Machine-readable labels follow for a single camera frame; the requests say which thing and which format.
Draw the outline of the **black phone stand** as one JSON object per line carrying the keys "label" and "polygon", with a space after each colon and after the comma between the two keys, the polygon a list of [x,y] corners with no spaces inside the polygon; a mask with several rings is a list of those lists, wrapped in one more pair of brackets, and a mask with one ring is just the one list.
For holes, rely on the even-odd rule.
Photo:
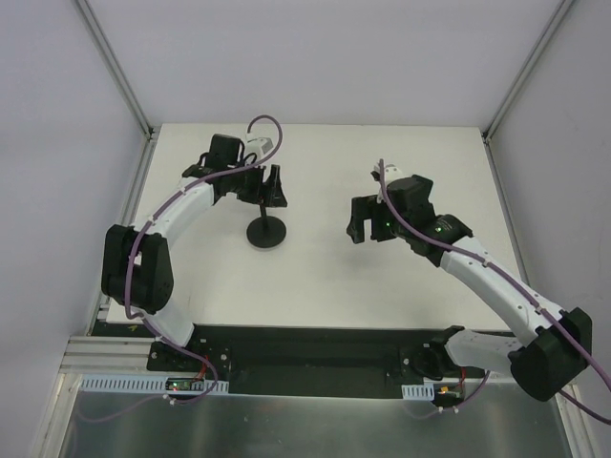
{"label": "black phone stand", "polygon": [[279,246],[286,237],[284,222],[267,214],[266,207],[259,205],[260,215],[246,228],[248,242],[256,248],[271,249]]}

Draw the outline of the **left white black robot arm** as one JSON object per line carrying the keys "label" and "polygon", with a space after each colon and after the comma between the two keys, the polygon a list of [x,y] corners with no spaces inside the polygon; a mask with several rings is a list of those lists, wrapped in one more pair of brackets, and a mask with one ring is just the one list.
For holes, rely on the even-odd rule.
{"label": "left white black robot arm", "polygon": [[179,370],[195,369],[201,348],[195,330],[172,300],[170,250],[182,233],[228,194],[265,208],[285,208],[280,168],[265,162],[277,150],[269,137],[213,135],[207,152],[185,169],[172,193],[149,216],[106,233],[101,275],[104,295],[123,305],[128,318],[145,321],[173,343],[168,358]]}

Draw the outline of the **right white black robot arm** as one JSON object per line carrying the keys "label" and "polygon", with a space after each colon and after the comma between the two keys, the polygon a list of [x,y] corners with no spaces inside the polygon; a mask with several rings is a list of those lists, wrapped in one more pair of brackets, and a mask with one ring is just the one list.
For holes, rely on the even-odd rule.
{"label": "right white black robot arm", "polygon": [[355,243],[402,239],[412,252],[471,289],[509,327],[503,337],[453,325],[411,357],[418,375],[435,381],[461,367],[512,377],[529,396],[548,401],[588,365],[592,320],[567,311],[509,274],[457,217],[435,213],[433,183],[394,165],[371,173],[377,194],[353,198],[347,233]]}

